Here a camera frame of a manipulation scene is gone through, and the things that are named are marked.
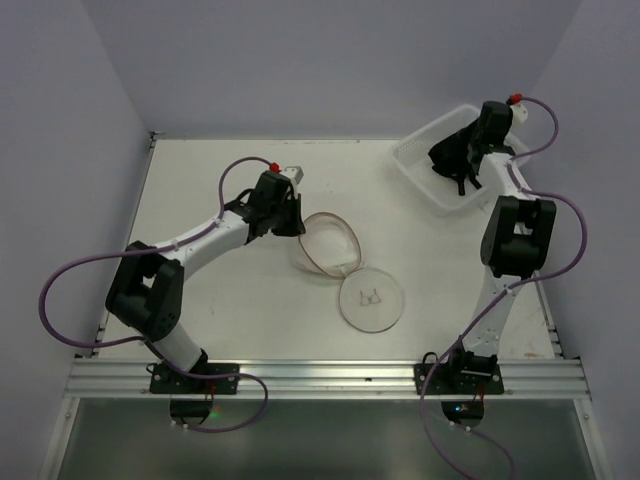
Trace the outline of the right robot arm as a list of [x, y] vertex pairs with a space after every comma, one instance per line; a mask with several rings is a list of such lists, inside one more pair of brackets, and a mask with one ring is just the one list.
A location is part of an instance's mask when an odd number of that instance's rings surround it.
[[497, 194], [485, 229], [480, 258], [485, 267], [481, 293], [468, 331], [456, 342], [439, 377], [451, 388], [469, 393], [499, 378], [498, 353], [504, 327], [522, 288], [544, 265], [556, 205], [524, 192], [515, 160], [505, 143], [516, 124], [526, 120], [525, 97], [487, 101], [473, 125], [456, 134], [466, 140], [466, 174]]

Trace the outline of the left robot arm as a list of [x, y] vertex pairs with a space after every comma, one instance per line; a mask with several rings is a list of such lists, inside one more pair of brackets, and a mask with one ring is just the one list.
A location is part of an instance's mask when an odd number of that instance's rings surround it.
[[203, 375], [207, 355], [180, 324], [184, 284], [218, 257], [268, 233], [303, 234], [302, 179], [299, 166], [280, 172], [271, 167], [253, 188], [224, 203], [209, 224], [159, 245], [167, 251], [144, 255], [146, 244], [130, 244], [107, 294], [107, 311], [140, 333], [166, 363], [192, 378]]

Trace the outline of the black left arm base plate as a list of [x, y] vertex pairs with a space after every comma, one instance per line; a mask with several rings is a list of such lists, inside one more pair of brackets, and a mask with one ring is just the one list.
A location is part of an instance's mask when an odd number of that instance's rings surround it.
[[184, 376], [165, 364], [151, 363], [146, 371], [151, 375], [149, 391], [165, 395], [235, 395], [240, 367], [235, 363], [208, 363], [198, 375], [207, 380]]

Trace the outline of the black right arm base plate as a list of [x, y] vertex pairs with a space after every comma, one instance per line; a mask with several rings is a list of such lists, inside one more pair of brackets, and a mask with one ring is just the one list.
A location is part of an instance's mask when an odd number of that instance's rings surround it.
[[427, 395], [502, 395], [505, 387], [496, 355], [479, 356], [456, 348], [430, 377]]

